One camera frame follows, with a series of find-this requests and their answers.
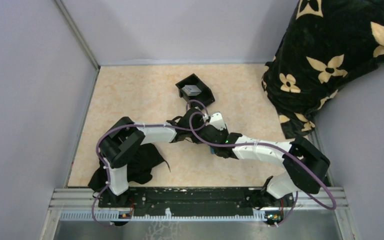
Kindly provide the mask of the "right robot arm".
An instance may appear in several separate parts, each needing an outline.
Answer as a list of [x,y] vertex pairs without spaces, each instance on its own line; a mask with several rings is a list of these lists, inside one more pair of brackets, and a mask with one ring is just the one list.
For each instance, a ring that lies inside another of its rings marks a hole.
[[258,160],[285,169],[282,174],[269,177],[264,184],[261,199],[267,206],[275,206],[282,197],[296,191],[318,194],[319,182],[324,181],[330,166],[330,160],[302,136],[290,141],[271,142],[229,133],[213,125],[205,126],[196,134],[218,157]]

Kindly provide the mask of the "black card tray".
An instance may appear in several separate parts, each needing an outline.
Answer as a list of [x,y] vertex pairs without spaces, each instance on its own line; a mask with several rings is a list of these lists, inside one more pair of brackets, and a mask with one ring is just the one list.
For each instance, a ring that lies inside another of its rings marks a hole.
[[208,113],[207,107],[215,102],[211,89],[194,73],[177,82],[175,86],[179,97],[186,101],[186,111],[198,107]]

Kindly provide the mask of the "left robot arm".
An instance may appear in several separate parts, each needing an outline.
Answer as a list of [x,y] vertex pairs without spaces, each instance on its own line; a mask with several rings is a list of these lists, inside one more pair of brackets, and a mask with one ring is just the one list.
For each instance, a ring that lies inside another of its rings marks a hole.
[[128,164],[142,145],[183,141],[192,130],[203,129],[210,118],[208,113],[197,108],[163,123],[139,123],[128,116],[122,117],[100,137],[95,147],[107,176],[104,186],[111,192],[111,202],[118,207],[129,203]]

